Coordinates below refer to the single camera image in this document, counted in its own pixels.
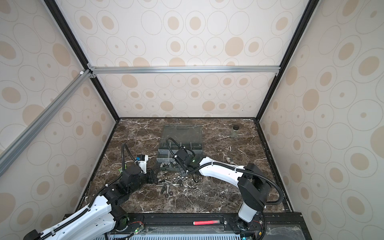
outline brown marble surface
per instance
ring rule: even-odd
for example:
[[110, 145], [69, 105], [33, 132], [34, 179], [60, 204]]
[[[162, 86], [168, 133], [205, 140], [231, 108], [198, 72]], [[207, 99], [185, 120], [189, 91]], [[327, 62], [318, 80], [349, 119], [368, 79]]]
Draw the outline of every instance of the brown marble surface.
[[[122, 119], [113, 134], [108, 149], [91, 182], [85, 205], [90, 197], [119, 175], [121, 168], [121, 144], [126, 142], [133, 156], [149, 155], [147, 167], [155, 166], [162, 128], [169, 124], [202, 125], [203, 153], [217, 161], [232, 158], [236, 165], [256, 164], [266, 177], [274, 181], [256, 127], [251, 119]], [[238, 138], [229, 137], [233, 124], [240, 126]], [[133, 164], [126, 154], [126, 164]], [[159, 179], [173, 179], [179, 174], [161, 171]], [[171, 186], [174, 193], [169, 198], [160, 194], [161, 187], [147, 184], [134, 192], [122, 207], [130, 213], [206, 213], [238, 212], [242, 203], [239, 190], [224, 181], [202, 177], [195, 183], [192, 177], [183, 181], [183, 187]], [[268, 200], [276, 200], [273, 189]], [[283, 205], [268, 205], [266, 212], [283, 212]]]

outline wall panel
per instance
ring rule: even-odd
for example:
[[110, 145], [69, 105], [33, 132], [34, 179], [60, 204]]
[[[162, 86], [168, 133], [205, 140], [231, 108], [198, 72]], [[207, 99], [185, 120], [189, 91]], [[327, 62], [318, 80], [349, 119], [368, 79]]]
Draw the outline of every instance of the wall panel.
[[0, 5], [0, 153], [82, 69], [38, 0]]
[[275, 73], [99, 74], [120, 117], [253, 117]]
[[57, 2], [103, 67], [279, 65], [308, 1]]
[[260, 122], [313, 239], [384, 233], [383, 10], [323, 1]]
[[0, 177], [1, 239], [23, 239], [74, 211], [114, 124], [86, 80]]

